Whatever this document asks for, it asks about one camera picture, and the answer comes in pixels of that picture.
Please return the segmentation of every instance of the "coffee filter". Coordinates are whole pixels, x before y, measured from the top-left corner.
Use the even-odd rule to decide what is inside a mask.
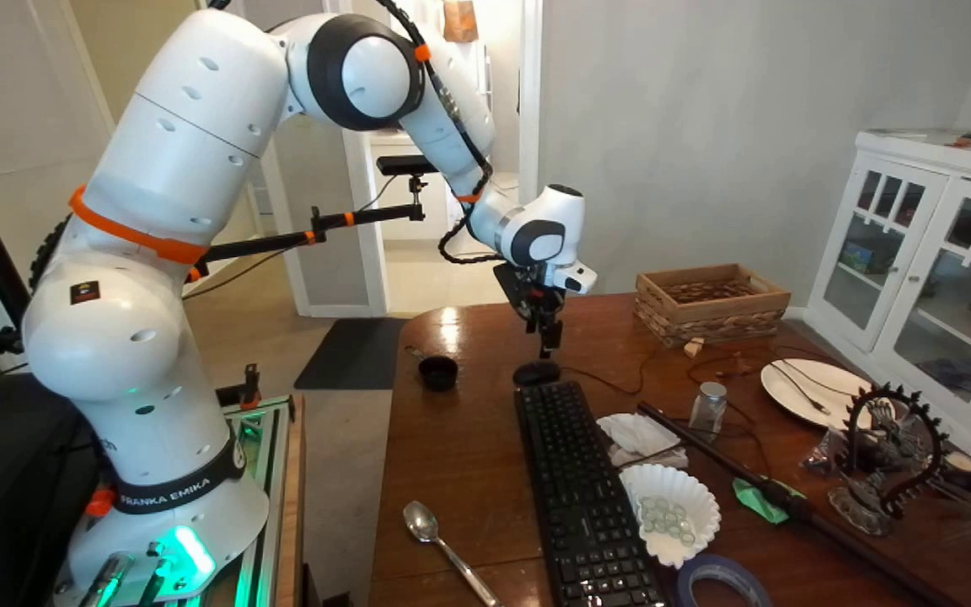
[[[597,428],[607,431],[616,449],[633,456],[650,456],[682,441],[647,416],[605,416],[597,420]]]
[[[659,565],[682,569],[718,538],[718,498],[696,475],[667,466],[632,466],[622,471],[622,485]]]

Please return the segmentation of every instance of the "white plate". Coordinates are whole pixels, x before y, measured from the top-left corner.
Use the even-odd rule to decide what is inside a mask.
[[[760,380],[787,413],[823,428],[846,428],[855,394],[870,392],[867,379],[806,359],[770,360]]]

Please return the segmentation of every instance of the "orange ring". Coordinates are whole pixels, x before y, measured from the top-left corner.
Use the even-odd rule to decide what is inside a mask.
[[[433,50],[424,43],[420,43],[412,54],[416,54],[420,64],[433,62]]]
[[[142,232],[142,229],[132,229],[124,224],[116,224],[113,217],[103,217],[96,213],[88,202],[84,202],[84,189],[75,189],[72,196],[72,213],[103,229],[103,232],[113,232],[124,244],[136,244],[136,247],[145,247],[151,249],[160,261],[168,261],[168,265],[181,265],[181,267],[197,267],[202,257],[207,257],[207,247],[197,247],[197,244],[181,244],[181,239],[162,239],[162,238],[151,238],[151,232]]]

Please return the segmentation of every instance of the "glass cabinet door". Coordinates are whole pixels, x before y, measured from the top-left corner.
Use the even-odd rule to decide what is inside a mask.
[[[943,244],[934,249],[929,278],[894,352],[929,379],[971,402],[971,186],[948,217]]]
[[[902,287],[902,267],[937,202],[937,177],[867,163],[855,171],[850,227],[831,267],[823,301],[855,323],[855,341],[874,349]]]

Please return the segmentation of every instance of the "doormat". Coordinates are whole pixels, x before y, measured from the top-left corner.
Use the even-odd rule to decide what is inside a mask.
[[[402,320],[338,320],[295,387],[392,387]]]

